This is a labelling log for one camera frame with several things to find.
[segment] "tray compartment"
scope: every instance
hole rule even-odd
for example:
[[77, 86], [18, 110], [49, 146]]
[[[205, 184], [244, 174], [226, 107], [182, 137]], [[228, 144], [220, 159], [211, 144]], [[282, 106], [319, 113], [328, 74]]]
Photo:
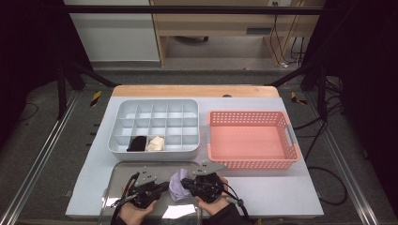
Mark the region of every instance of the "tray compartment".
[[[197, 155], [199, 111], [193, 99], [126, 100], [120, 104], [109, 140], [110, 151], [120, 160], [186, 160]], [[159, 152], [127, 152], [132, 139], [164, 138]]]
[[210, 160], [230, 169], [287, 169], [299, 146], [283, 112], [210, 112]]

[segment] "white table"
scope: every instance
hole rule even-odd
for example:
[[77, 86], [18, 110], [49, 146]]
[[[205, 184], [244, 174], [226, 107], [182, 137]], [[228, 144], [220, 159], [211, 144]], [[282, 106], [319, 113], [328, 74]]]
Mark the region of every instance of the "white table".
[[[117, 109], [127, 99], [162, 97], [112, 96], [97, 136], [80, 172], [66, 212], [72, 218], [97, 218], [112, 170], [119, 161], [108, 149]], [[262, 110], [286, 112], [279, 97], [189, 97], [199, 104], [200, 144], [195, 162], [208, 161], [207, 113], [212, 110]], [[286, 171], [220, 171], [252, 217], [314, 218], [323, 210], [308, 173], [300, 160]]]

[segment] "floor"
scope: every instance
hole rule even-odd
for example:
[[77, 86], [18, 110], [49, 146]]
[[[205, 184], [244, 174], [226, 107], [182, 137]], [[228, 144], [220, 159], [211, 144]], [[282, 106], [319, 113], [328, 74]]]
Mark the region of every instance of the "floor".
[[[98, 70], [98, 73], [113, 82], [124, 84], [262, 85], [299, 66], [295, 59], [289, 58], [295, 63], [288, 68], [274, 67], [270, 54], [262, 51], [265, 49], [262, 38], [210, 37], [208, 42], [204, 42], [200, 38], [174, 37], [164, 67], [104, 69]], [[76, 220], [65, 216], [76, 178], [112, 93], [112, 88], [87, 77], [84, 79], [86, 88], [83, 92], [68, 90], [69, 98], [76, 99], [76, 106], [61, 133], [56, 136], [56, 143], [46, 142], [54, 126], [59, 126], [56, 121], [56, 83], [52, 82], [29, 95], [27, 101], [31, 104], [26, 105], [21, 122], [0, 152], [0, 190], [3, 193], [0, 212], [2, 215], [7, 210], [14, 212], [18, 220], [13, 222], [17, 224], [97, 224], [96, 219]], [[301, 92], [300, 79], [297, 77], [279, 87], [294, 128], [317, 117], [314, 109], [316, 92]], [[99, 90], [102, 95], [98, 104], [89, 107], [94, 93]], [[299, 102], [292, 101], [292, 92]], [[328, 93], [330, 107], [339, 103], [334, 95]], [[330, 111], [327, 129], [314, 143], [307, 165], [328, 168], [337, 174], [345, 182], [349, 194], [347, 200], [338, 203], [344, 198], [344, 188], [339, 179], [324, 171], [311, 169], [315, 189], [323, 196], [321, 204], [325, 215], [314, 219], [263, 218], [263, 224], [398, 224], [372, 164], [363, 156], [355, 131], [349, 126], [342, 110], [336, 107]], [[320, 127], [321, 123], [314, 123], [295, 131], [303, 155], [311, 149]], [[50, 147], [47, 156], [44, 156], [45, 146]], [[46, 159], [38, 163], [39, 156]], [[12, 208], [11, 205], [23, 207]]]

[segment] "black metal frame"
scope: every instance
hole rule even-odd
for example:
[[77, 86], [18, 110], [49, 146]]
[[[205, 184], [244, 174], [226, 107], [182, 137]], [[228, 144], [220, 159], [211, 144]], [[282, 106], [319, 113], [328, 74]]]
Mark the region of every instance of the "black metal frame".
[[[271, 15], [335, 15], [336, 13], [342, 13], [341, 10], [335, 8], [328, 8], [325, 9], [323, 7], [219, 7], [219, 6], [41, 6], [42, 10], [46, 12], [53, 12], [53, 13], [127, 13], [127, 14], [147, 14], [147, 13], [161, 13], [161, 14], [271, 14]], [[326, 46], [328, 46], [328, 42], [331, 39], [331, 36], [323, 43], [321, 48], [311, 57], [311, 60], [302, 65], [302, 67], [298, 68], [297, 70], [289, 73], [285, 77], [282, 77], [278, 81], [275, 81], [270, 84], [278, 87], [291, 79], [297, 77], [298, 75], [304, 74], [308, 71], [312, 73], [320, 72], [318, 76], [313, 75], [311, 79], [307, 79], [303, 81], [301, 87], [303, 89], [309, 90], [314, 86], [316, 79], [319, 80], [320, 90], [318, 91], [318, 98], [323, 97], [325, 94], [321, 93], [325, 90], [323, 87], [324, 79], [322, 76], [325, 76], [324, 71], [319, 71], [318, 68], [321, 68], [321, 64], [319, 63], [319, 58], [326, 52]], [[107, 81], [106, 79], [102, 78], [100, 75], [96, 74], [94, 71], [90, 69], [81, 67], [76, 63], [69, 64], [72, 68], [81, 71], [96, 79], [97, 81], [109, 86], [114, 87], [118, 84]], [[59, 93], [59, 114], [58, 119], [62, 117], [64, 111], [66, 109], [66, 90], [65, 90], [65, 81], [64, 81], [64, 74], [62, 72], [62, 65], [60, 66], [58, 72], [58, 90]], [[324, 109], [318, 100], [318, 109]]]

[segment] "gray floor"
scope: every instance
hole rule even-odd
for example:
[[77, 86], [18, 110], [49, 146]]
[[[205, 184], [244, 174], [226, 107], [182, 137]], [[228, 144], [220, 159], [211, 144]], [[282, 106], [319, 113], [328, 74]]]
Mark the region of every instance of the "gray floor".
[[[173, 38], [170, 42], [164, 68], [99, 70], [98, 73], [123, 84], [262, 85], [282, 77], [289, 70], [295, 69], [295, 66], [274, 67], [262, 38], [210, 37], [209, 42], [201, 42], [197, 39], [179, 37]], [[69, 203], [68, 190], [73, 190], [89, 151], [89, 144], [94, 140], [98, 124], [112, 93], [111, 88], [99, 85], [91, 79], [84, 79], [87, 86], [83, 92], [78, 93], [76, 107], [46, 161], [35, 187], [24, 203], [19, 216], [20, 224], [96, 223], [95, 219], [73, 220], [65, 216]], [[291, 101], [292, 91], [296, 92], [298, 99], [314, 96], [315, 92], [300, 92], [299, 81], [300, 78], [297, 78], [279, 88], [293, 127], [316, 118], [311, 105], [301, 105]], [[91, 98], [98, 90], [102, 90], [99, 102], [96, 107], [90, 107]], [[11, 204], [56, 123], [58, 107], [56, 83], [49, 83], [33, 91], [27, 102], [38, 105], [38, 111], [31, 118], [16, 125], [11, 138], [0, 152], [1, 214]], [[337, 98], [330, 101], [330, 106], [335, 103], [338, 103]], [[35, 110], [33, 105], [26, 105], [21, 118], [28, 117]], [[378, 223], [398, 224], [397, 217], [393, 214], [378, 183], [372, 164], [363, 157], [361, 145], [346, 118], [337, 111], [329, 117], [328, 121], [328, 129], [338, 143]], [[319, 127], [316, 123], [296, 131], [303, 155], [307, 153], [313, 140], [307, 136], [314, 135]], [[315, 143], [307, 164], [321, 166], [339, 174], [340, 171], [331, 156], [325, 134], [322, 134]], [[315, 188], [322, 192], [325, 199], [336, 202], [343, 198], [343, 189], [335, 178], [320, 171], [310, 170], [310, 174]], [[297, 224], [363, 224], [355, 200], [351, 197], [339, 206], [322, 202], [325, 212], [323, 217], [315, 219], [265, 218], [263, 223], [278, 224], [284, 221]]]

